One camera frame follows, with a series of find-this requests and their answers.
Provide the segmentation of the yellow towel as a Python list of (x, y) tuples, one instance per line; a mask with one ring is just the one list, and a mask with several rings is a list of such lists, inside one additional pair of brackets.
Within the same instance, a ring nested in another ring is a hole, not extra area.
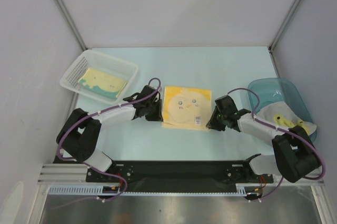
[(162, 127), (208, 131), (206, 124), (212, 115), (211, 101), (211, 90), (166, 86)]

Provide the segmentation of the pale green cloth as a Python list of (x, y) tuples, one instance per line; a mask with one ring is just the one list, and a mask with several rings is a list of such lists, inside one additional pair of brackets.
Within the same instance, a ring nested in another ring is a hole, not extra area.
[(261, 108), (257, 113), (257, 117), (288, 128), (301, 126), (307, 135), (312, 135), (316, 131), (315, 124), (300, 119), (284, 101), (271, 103)]

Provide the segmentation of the teal and cream towel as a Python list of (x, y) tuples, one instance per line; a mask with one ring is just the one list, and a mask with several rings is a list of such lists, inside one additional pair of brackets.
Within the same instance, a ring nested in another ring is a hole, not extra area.
[(127, 80), (89, 67), (78, 84), (106, 98), (117, 99), (128, 84)]

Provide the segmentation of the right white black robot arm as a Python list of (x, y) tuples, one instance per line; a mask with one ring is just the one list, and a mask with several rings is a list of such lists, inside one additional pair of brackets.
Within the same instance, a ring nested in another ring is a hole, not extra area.
[(238, 110), (228, 95), (215, 100), (206, 126), (217, 131), (233, 129), (271, 143), (276, 167), (291, 183), (300, 179), (320, 180), (326, 173), (325, 163), (304, 128), (272, 124), (247, 109)]

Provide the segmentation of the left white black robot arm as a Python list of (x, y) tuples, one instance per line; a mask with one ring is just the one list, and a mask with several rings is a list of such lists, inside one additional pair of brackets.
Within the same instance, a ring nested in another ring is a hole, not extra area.
[(160, 87), (146, 85), (140, 93), (124, 98), (122, 104), (93, 114), (75, 109), (56, 138), (58, 158), (83, 163), (96, 169), (103, 181), (112, 181), (116, 176), (115, 162), (97, 148), (100, 133), (119, 123), (141, 117), (148, 121), (161, 121), (162, 100), (159, 90)]

